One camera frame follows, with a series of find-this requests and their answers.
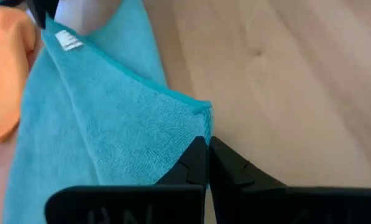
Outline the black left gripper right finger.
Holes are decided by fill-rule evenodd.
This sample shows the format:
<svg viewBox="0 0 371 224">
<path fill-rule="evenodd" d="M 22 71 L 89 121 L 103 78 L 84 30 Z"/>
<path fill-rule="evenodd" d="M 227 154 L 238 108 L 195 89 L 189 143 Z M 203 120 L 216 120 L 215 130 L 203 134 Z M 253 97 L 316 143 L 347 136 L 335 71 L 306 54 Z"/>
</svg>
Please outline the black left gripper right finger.
<svg viewBox="0 0 371 224">
<path fill-rule="evenodd" d="M 285 185 L 216 137 L 209 183 L 217 224 L 371 224 L 371 189 Z"/>
</svg>

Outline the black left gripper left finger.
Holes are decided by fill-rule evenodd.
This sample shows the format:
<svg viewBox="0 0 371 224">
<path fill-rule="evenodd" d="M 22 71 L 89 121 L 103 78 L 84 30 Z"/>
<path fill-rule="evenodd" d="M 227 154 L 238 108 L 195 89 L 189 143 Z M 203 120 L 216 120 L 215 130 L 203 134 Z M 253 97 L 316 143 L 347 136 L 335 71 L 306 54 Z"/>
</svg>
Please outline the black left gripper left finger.
<svg viewBox="0 0 371 224">
<path fill-rule="evenodd" d="M 196 137 L 153 185 L 74 186 L 52 195 L 47 224 L 203 224 L 207 145 Z"/>
</svg>

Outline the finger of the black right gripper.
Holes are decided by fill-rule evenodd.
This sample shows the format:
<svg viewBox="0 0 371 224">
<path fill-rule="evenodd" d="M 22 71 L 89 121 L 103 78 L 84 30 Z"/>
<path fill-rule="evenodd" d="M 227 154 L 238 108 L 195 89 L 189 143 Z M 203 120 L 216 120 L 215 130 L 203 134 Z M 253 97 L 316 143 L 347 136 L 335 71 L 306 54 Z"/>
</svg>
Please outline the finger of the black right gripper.
<svg viewBox="0 0 371 224">
<path fill-rule="evenodd" d="M 44 29 L 46 18 L 53 19 L 60 0 L 25 0 L 37 25 Z"/>
</svg>

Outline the orange microfiber towel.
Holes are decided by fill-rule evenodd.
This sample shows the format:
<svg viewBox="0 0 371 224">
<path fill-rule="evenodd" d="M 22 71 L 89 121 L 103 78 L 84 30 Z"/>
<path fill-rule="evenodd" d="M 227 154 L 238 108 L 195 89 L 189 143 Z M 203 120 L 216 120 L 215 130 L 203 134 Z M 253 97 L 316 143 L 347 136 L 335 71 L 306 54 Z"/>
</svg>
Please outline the orange microfiber towel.
<svg viewBox="0 0 371 224">
<path fill-rule="evenodd" d="M 0 142 L 19 122 L 22 93 L 39 42 L 28 14 L 0 6 Z"/>
</svg>

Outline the blue microfiber towel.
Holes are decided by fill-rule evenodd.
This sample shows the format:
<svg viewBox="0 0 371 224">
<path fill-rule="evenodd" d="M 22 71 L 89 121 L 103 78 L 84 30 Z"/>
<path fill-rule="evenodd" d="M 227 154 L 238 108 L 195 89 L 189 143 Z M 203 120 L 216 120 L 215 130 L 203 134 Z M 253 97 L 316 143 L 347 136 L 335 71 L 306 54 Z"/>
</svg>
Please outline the blue microfiber towel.
<svg viewBox="0 0 371 224">
<path fill-rule="evenodd" d="M 45 224 L 44 205 L 74 185 L 158 181 L 213 109 L 168 88 L 142 0 L 122 0 L 90 35 L 46 20 L 25 85 L 3 224 Z"/>
</svg>

